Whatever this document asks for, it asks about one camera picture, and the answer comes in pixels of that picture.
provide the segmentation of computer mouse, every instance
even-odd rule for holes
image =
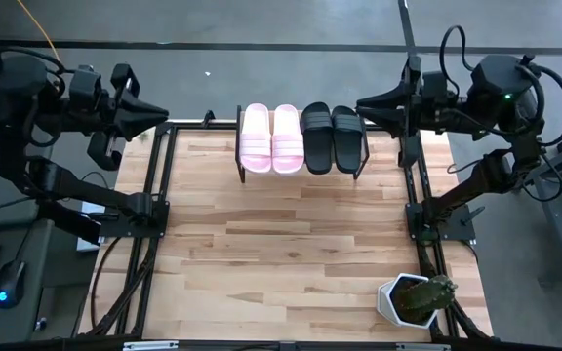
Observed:
[[[0,269],[0,307],[12,308],[23,299],[25,262],[12,260]]]

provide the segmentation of yellow cable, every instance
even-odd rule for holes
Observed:
[[[43,33],[43,35],[45,36],[45,39],[47,39],[47,42],[49,43],[49,46],[51,47],[51,50],[54,51],[54,56],[56,56],[56,59],[60,60],[60,56],[58,55],[58,51],[56,50],[56,47],[54,46],[54,43],[52,43],[51,39],[49,39],[49,35],[47,35],[47,32],[45,31],[45,29],[43,29],[42,25],[40,25],[38,20],[36,20],[34,18],[34,16],[29,12],[29,10],[27,10],[27,8],[25,7],[25,5],[23,4],[23,2],[21,0],[17,0],[17,2],[25,10],[25,13],[31,18],[31,20],[34,22],[34,24],[36,24],[38,29],[40,29],[40,31]]]

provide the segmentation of desk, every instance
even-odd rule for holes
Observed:
[[[446,173],[450,146],[446,136],[422,136],[431,186],[440,194],[457,184]],[[151,144],[149,137],[127,145],[118,190],[142,191]],[[356,182],[334,167],[322,176],[306,168],[292,176],[247,174],[241,184],[235,132],[181,131],[143,337],[430,340],[427,331],[396,328],[376,312],[377,287],[419,267],[403,212],[398,140],[369,133],[369,144]],[[131,245],[122,240],[101,272],[98,318],[123,288]],[[457,242],[443,246],[459,302],[491,333],[473,255]],[[90,328],[89,305],[80,332]]]

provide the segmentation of potted plant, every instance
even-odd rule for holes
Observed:
[[[401,273],[379,287],[377,310],[398,327],[428,329],[437,310],[455,300],[456,288],[457,285],[443,275],[428,279]]]

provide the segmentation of slipper strap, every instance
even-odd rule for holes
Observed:
[[[328,112],[309,112],[301,116],[301,132],[333,128]]]
[[[361,125],[360,117],[353,115],[336,115],[333,116],[333,123],[337,130],[344,132],[364,134],[363,126]]]
[[[261,134],[240,135],[240,155],[270,156],[269,136]]]
[[[272,156],[304,156],[302,135],[272,136]]]

